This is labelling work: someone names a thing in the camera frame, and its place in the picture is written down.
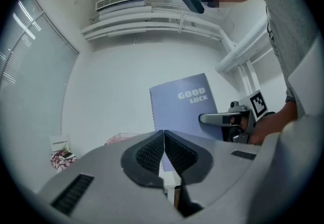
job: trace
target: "black slot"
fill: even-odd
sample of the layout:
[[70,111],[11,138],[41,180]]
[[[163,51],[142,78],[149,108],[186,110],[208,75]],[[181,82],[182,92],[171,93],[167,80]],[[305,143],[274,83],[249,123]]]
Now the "black slot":
[[158,177],[158,172],[163,153],[164,132],[159,130],[126,149],[120,159],[121,167],[138,185],[162,189],[163,179]]
[[200,183],[208,175],[214,162],[204,148],[165,130],[165,151],[183,184]]
[[52,206],[62,213],[70,215],[93,179],[93,176],[79,174],[52,203]]
[[244,151],[240,151],[240,150],[235,150],[231,154],[233,156],[242,157],[242,158],[246,158],[246,159],[250,159],[250,160],[254,160],[256,157],[256,154],[252,154],[252,153],[248,153],[248,152],[244,152]]

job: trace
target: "window blind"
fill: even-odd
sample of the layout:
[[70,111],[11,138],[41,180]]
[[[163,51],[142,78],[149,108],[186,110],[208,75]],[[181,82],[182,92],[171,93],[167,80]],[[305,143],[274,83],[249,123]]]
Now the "window blind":
[[56,173],[49,136],[61,134],[63,96],[77,53],[34,0],[19,0],[13,14],[20,22],[8,20],[0,50],[1,150],[15,179],[37,191]]

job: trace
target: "blue notebook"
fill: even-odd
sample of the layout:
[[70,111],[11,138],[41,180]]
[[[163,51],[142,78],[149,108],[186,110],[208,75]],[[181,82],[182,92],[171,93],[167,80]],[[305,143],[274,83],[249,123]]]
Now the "blue notebook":
[[202,138],[223,140],[218,126],[199,122],[202,113],[217,113],[205,74],[150,88],[155,130],[177,130]]

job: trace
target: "red patterned object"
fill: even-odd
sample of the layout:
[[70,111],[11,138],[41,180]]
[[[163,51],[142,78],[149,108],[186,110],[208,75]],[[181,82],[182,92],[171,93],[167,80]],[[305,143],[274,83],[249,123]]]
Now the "red patterned object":
[[52,153],[51,156],[51,164],[52,166],[58,171],[62,171],[63,169],[67,168],[70,164],[74,163],[77,160],[77,157],[71,157],[69,159],[64,159],[64,155],[68,153],[64,150],[62,151],[55,151]]

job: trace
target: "pipe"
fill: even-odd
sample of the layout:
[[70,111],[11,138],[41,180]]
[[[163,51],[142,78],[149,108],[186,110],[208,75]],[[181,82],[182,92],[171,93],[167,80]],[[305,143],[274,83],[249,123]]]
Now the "pipe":
[[249,31],[249,33],[234,47],[233,43],[232,46],[234,47],[232,51],[227,54],[227,56],[222,59],[219,64],[215,67],[217,72],[223,71],[226,67],[231,65],[233,61],[239,57],[248,46],[250,46],[251,42],[253,42],[266,28],[267,23],[267,16],[264,15],[259,22]]
[[[147,5],[153,5],[154,7],[155,6],[160,6],[160,7],[176,7],[176,8],[180,8],[180,9],[185,9],[186,10],[186,13],[188,13],[189,8],[187,6],[184,6],[184,5],[179,5],[179,4],[173,4],[173,3],[155,3],[155,2],[152,2],[152,3],[146,3]],[[214,15],[213,13],[209,13],[205,10],[204,12],[204,15],[207,15],[207,16],[211,16],[215,19],[218,19],[218,20],[222,20],[226,17],[226,15],[228,14],[228,12],[230,11],[230,9],[227,9],[227,11],[225,12],[225,14],[223,16],[217,16],[217,15]]]
[[264,54],[262,54],[260,57],[258,57],[256,60],[254,60],[253,62],[252,62],[252,64],[254,64],[254,63],[256,63],[256,62],[258,62],[259,60],[261,60],[264,56],[266,56],[270,51],[272,51],[273,50],[273,48],[270,48],[268,51],[266,51]]
[[179,30],[178,30],[179,33],[181,33],[181,31],[182,31],[183,22],[184,22],[184,15],[185,15],[185,12],[182,12],[181,13],[180,23],[179,23]]
[[[101,37],[113,37],[113,36],[118,36],[118,35],[123,35],[123,34],[130,34],[130,33],[138,33],[138,32],[146,32],[146,31],[153,31],[153,30],[159,30],[159,31],[178,31],[177,28],[170,28],[170,27],[152,27],[152,28],[136,28],[136,29],[127,29],[127,30],[121,30],[121,31],[116,31],[112,33],[105,33],[101,35],[96,35],[94,37],[87,38],[88,41],[101,38]],[[190,30],[185,30],[183,29],[182,32],[187,32],[187,33],[192,33],[192,34],[197,34],[201,35],[210,39],[213,39],[215,41],[220,41],[220,39],[216,36],[200,33],[200,32],[194,32]]]
[[267,40],[267,43],[269,43],[268,41],[268,36],[269,36],[269,33],[267,32],[267,30],[265,29],[263,31],[263,33],[261,33],[258,37],[256,37],[252,43],[246,47],[240,54],[237,58],[235,58],[233,60],[233,62],[228,66],[226,67],[223,71],[224,72],[228,72],[230,71],[231,69],[233,69],[235,66],[237,65],[241,65],[242,63],[245,63],[246,60],[248,60],[252,55],[254,55],[256,52],[257,52],[257,49],[255,48],[255,46],[257,46],[258,43],[260,43],[260,39],[262,38],[266,38]]
[[257,76],[257,73],[255,72],[255,69],[254,69],[251,61],[250,60],[247,60],[246,61],[246,64],[247,64],[247,67],[248,67],[248,69],[250,71],[250,74],[251,74],[251,78],[252,78],[252,82],[253,82],[255,91],[256,90],[260,90],[261,87],[260,87],[260,83],[259,83],[259,80],[258,80],[258,76]]
[[154,27],[154,26],[156,26],[156,27],[158,27],[158,26],[171,27],[171,28],[179,29],[179,24],[176,24],[176,23],[135,22],[135,23],[114,25],[114,26],[110,26],[110,27],[100,29],[100,30],[92,32],[92,33],[88,33],[88,34],[85,35],[85,39],[88,39],[90,37],[94,37],[94,36],[99,35],[99,34],[109,33],[109,32],[113,32],[113,31],[125,29],[125,28]]
[[168,9],[168,8],[152,8],[153,13],[163,13],[163,12],[170,12],[170,13],[176,13],[176,14],[182,14],[183,12],[186,13],[186,15],[195,16],[192,12],[187,12],[183,10],[177,10],[177,9]]
[[183,25],[182,29],[190,30],[190,31],[193,31],[193,32],[204,33],[206,35],[215,36],[215,37],[218,37],[220,39],[222,38],[222,36],[220,34],[217,34],[217,33],[211,32],[211,31],[207,31],[207,30],[203,30],[203,29],[200,29],[198,27],[193,27],[193,26],[190,26],[190,25]]
[[[106,19],[104,21],[101,21],[101,22],[95,23],[93,25],[90,25],[90,26],[82,29],[81,33],[86,33],[88,31],[94,30],[95,28],[106,26],[108,24],[112,24],[112,23],[116,23],[116,22],[120,22],[120,21],[126,21],[126,20],[132,20],[132,19],[145,19],[145,18],[146,19],[147,18],[171,18],[171,19],[181,20],[181,14],[139,13],[139,14],[123,15],[123,16],[118,16],[118,17]],[[210,28],[213,28],[213,29],[217,30],[220,33],[220,35],[222,36],[222,42],[223,42],[225,48],[226,48],[226,46],[228,46],[231,50],[234,48],[234,45],[233,45],[232,41],[228,38],[227,34],[222,30],[222,28],[219,25],[213,24],[213,23],[205,21],[205,20],[202,20],[200,18],[195,18],[195,17],[188,16],[187,14],[185,14],[185,16],[184,16],[184,21],[193,22],[193,23],[196,23],[196,24],[201,24],[201,25],[208,26]],[[90,33],[91,35],[87,34],[86,38],[93,37],[96,34],[105,33],[105,29],[101,29],[101,30],[95,31],[93,33]]]
[[243,65],[239,65],[239,67],[242,69],[243,73],[244,73],[244,76],[245,76],[245,79],[247,81],[247,84],[248,84],[248,88],[249,88],[249,94],[252,94],[253,93],[253,89],[252,89],[252,85],[251,85],[251,82],[250,82],[250,79],[249,79],[249,75],[247,73],[247,70],[246,68],[243,66]]
[[237,69],[239,71],[239,74],[241,75],[245,93],[248,96],[250,94],[250,90],[249,90],[249,86],[248,86],[247,76],[243,73],[243,70],[241,67],[238,67]]
[[146,6],[146,7],[121,9],[121,10],[110,12],[110,13],[107,13],[107,14],[104,14],[104,15],[100,15],[99,20],[104,21],[106,19],[117,17],[117,16],[124,16],[124,15],[130,15],[130,14],[140,14],[140,13],[152,13],[152,7]]
[[181,14],[170,14],[170,13],[140,13],[140,14],[130,14],[118,16],[104,21],[95,23],[81,30],[81,33],[86,33],[91,30],[94,30],[98,27],[106,26],[112,23],[117,23],[121,21],[133,20],[133,19],[148,19],[148,18],[171,18],[171,19],[181,19]]

